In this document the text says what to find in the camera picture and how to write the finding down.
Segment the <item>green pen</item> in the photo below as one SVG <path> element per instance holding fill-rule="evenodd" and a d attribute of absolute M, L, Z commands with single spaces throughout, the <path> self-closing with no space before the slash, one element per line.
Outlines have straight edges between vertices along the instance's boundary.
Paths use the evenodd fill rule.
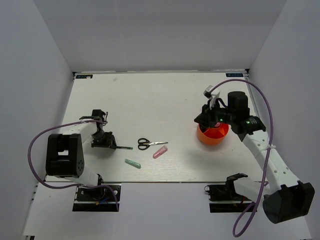
<path fill-rule="evenodd" d="M 116 146 L 115 149 L 133 150 L 133 147 L 130 147 L 130 146 Z"/>

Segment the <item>orange round organizer container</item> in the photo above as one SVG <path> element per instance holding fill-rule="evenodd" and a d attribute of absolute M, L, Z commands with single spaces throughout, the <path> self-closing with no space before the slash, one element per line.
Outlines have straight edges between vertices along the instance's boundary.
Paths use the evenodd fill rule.
<path fill-rule="evenodd" d="M 211 127 L 205 128 L 201 125 L 197 125 L 196 135 L 197 138 L 205 145 L 218 145 L 220 144 L 224 138 L 227 136 L 229 132 L 229 125 L 226 123 L 221 123 L 219 128 Z"/>

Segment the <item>black handled scissors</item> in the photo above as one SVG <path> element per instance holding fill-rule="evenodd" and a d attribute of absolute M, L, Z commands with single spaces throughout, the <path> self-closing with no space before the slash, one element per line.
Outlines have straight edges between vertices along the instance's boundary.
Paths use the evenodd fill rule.
<path fill-rule="evenodd" d="M 138 143 L 137 147 L 141 151 L 147 150 L 150 146 L 168 144 L 167 141 L 150 141 L 150 140 L 148 140 L 146 138 L 139 138 L 137 143 Z"/>

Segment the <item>pink translucent tube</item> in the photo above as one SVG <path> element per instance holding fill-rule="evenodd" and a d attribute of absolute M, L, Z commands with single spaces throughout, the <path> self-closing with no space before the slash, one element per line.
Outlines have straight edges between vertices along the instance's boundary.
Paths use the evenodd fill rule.
<path fill-rule="evenodd" d="M 163 155 L 167 151 L 168 151 L 168 148 L 166 146 L 163 146 L 152 155 L 152 158 L 157 159 L 158 157 L 160 157 L 161 155 Z"/>

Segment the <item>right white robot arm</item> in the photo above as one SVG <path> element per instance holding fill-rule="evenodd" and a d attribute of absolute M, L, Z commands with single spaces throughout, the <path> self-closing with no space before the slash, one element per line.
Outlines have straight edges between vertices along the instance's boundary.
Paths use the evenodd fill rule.
<path fill-rule="evenodd" d="M 266 173 L 268 186 L 263 190 L 260 184 L 244 173 L 228 176 L 224 186 L 210 187 L 213 200 L 236 200 L 244 196 L 255 201 L 261 195 L 260 206 L 267 218 L 274 224 L 305 216 L 309 213 L 315 189 L 312 184 L 303 183 L 288 168 L 274 145 L 259 117 L 250 114 L 248 97 L 242 91 L 227 95 L 227 104 L 219 97 L 219 90 L 205 90 L 208 102 L 202 106 L 195 118 L 201 130 L 208 130 L 216 124 L 227 124 L 249 149 L 260 168 Z"/>

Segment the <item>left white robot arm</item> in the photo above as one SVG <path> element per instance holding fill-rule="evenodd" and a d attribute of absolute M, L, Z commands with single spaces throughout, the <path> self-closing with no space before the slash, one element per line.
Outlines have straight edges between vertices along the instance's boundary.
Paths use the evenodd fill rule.
<path fill-rule="evenodd" d="M 85 166 L 83 144 L 91 139 L 92 148 L 117 148 L 113 133 L 104 131 L 107 117 L 107 112 L 94 109 L 91 115 L 69 124 L 66 131 L 51 134 L 47 141 L 46 174 L 89 187 L 88 193 L 96 200 L 105 196 L 106 187 L 102 176 Z"/>

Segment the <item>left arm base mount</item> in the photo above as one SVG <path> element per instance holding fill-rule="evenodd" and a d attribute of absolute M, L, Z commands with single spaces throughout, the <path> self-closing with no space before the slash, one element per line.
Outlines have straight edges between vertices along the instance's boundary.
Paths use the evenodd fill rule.
<path fill-rule="evenodd" d="M 112 191 L 105 188 L 77 188 L 72 211 L 73 212 L 117 212 L 120 206 L 121 184 L 111 184 Z"/>

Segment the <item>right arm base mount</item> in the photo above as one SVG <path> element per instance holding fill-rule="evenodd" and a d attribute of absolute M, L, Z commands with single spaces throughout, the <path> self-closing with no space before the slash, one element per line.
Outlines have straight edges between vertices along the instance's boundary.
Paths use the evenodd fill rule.
<path fill-rule="evenodd" d="M 244 173 L 237 173 L 226 178 L 223 183 L 211 183 L 204 187 L 209 196 L 210 213 L 241 213 L 252 202 L 244 195 L 236 193 L 234 182 L 247 178 Z"/>

